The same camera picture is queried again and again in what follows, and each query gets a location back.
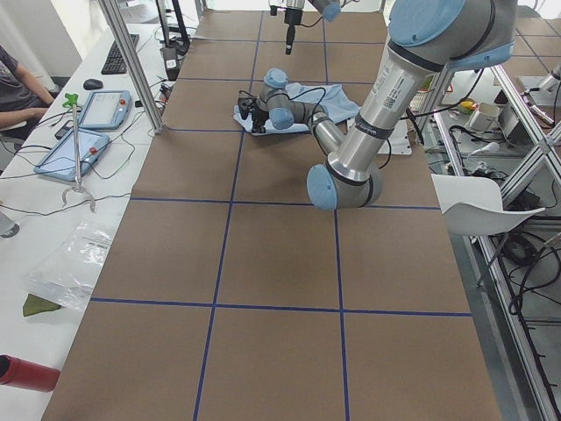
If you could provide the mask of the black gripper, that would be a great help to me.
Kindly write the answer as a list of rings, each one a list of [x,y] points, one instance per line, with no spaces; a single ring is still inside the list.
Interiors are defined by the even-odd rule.
[[[285,0],[282,7],[285,9],[284,23],[288,25],[285,55],[290,55],[295,43],[296,27],[302,24],[303,0]]]
[[[263,111],[259,107],[255,107],[252,110],[252,133],[265,134],[267,120],[268,120],[268,112]]]

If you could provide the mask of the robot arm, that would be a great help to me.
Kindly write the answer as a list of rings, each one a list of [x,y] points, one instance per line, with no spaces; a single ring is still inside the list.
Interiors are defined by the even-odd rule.
[[[287,0],[279,1],[276,5],[270,4],[270,15],[276,14],[278,9],[284,11],[284,23],[288,26],[286,33],[286,46],[285,54],[290,55],[293,51],[293,44],[295,42],[296,28],[298,26],[312,27],[312,25],[304,25],[302,23],[303,9],[306,1],[304,0]],[[350,1],[332,1],[332,0],[317,0],[309,1],[309,4],[320,14],[318,21],[327,20],[332,22],[342,9],[349,4]]]
[[[359,208],[380,196],[374,158],[430,74],[476,70],[507,61],[514,48],[515,1],[397,1],[389,17],[387,60],[347,133],[324,108],[289,98],[288,77],[268,70],[257,96],[240,97],[252,132],[305,124],[326,155],[307,176],[310,201],[319,209]]]

